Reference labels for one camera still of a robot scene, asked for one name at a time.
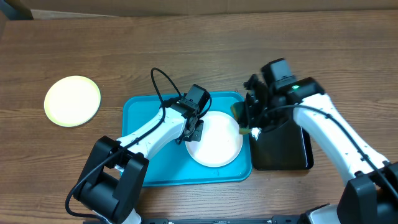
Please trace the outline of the green and yellow sponge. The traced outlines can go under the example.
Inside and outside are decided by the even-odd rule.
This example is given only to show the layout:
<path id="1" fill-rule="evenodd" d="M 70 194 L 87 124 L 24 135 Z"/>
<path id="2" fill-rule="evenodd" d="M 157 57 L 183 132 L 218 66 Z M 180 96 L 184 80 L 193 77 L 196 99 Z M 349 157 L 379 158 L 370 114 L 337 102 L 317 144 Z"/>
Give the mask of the green and yellow sponge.
<path id="1" fill-rule="evenodd" d="M 251 128 L 249 127 L 250 118 L 246 102 L 241 101 L 234 103 L 231 106 L 231 112 L 239 125 L 239 133 L 242 135 L 249 134 L 251 132 Z"/>

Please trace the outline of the yellow plate with sauce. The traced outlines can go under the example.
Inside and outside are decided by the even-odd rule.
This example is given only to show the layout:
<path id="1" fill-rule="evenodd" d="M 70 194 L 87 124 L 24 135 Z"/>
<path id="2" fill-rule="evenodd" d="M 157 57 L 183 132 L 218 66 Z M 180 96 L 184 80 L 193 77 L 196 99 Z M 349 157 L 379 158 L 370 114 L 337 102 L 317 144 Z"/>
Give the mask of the yellow plate with sauce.
<path id="1" fill-rule="evenodd" d="M 75 127 L 88 122 L 99 110 L 101 92 L 97 84 L 83 76 L 69 76 L 54 83 L 44 99 L 44 111 L 51 122 Z"/>

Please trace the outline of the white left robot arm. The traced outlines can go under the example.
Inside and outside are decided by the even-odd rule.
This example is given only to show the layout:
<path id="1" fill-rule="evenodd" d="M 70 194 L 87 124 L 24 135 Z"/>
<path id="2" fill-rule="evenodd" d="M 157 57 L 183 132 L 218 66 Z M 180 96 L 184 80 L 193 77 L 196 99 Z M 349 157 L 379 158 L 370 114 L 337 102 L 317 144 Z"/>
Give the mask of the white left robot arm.
<path id="1" fill-rule="evenodd" d="M 203 105 L 184 99 L 162 103 L 159 112 L 133 133 L 97 140 L 66 203 L 76 199 L 100 223 L 141 223 L 135 207 L 150 159 L 174 139 L 197 140 L 202 109 Z"/>

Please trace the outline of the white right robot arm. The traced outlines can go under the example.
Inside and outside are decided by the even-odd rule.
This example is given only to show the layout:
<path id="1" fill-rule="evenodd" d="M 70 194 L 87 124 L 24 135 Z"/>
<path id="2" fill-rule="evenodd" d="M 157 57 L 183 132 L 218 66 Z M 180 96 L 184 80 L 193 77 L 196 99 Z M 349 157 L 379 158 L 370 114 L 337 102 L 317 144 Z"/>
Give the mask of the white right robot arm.
<path id="1" fill-rule="evenodd" d="M 244 125 L 271 130 L 281 119 L 292 120 L 321 147 L 338 170 L 345 189 L 336 205 L 313 208 L 300 223 L 397 223 L 397 164 L 374 150 L 339 114 L 313 78 L 270 78 L 252 75 Z"/>

